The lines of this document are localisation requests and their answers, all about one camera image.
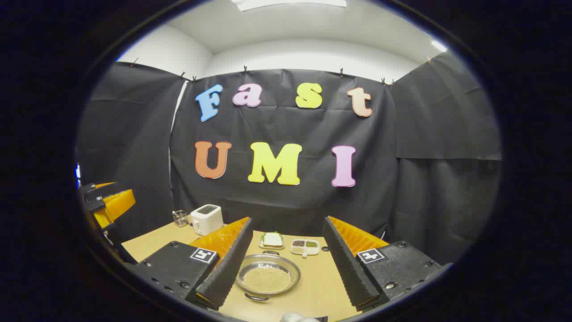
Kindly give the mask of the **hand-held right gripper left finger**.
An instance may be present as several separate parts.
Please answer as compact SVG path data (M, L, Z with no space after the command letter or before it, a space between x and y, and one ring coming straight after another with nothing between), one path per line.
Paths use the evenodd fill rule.
M135 264L134 271L168 295L218 310L234 284L252 236L252 219L245 217L191 244L170 241Z

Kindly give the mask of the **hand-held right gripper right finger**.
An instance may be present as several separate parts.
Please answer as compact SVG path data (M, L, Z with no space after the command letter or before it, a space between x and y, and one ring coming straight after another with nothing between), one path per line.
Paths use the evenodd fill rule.
M359 311L403 298L450 267L412 243L387 243L333 216L324 220L323 237L349 300Z

